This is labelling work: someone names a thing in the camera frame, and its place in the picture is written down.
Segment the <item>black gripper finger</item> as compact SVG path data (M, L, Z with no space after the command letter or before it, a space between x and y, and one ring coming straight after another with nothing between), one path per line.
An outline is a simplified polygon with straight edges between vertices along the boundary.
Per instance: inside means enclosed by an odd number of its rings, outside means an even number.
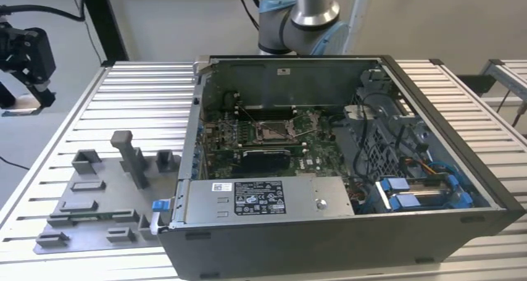
M0 82L0 108L10 109L16 104L16 97Z
M30 93L36 98L40 107L51 107L56 100L54 92L48 89L51 80L44 77L31 77L26 75L22 82L30 90Z

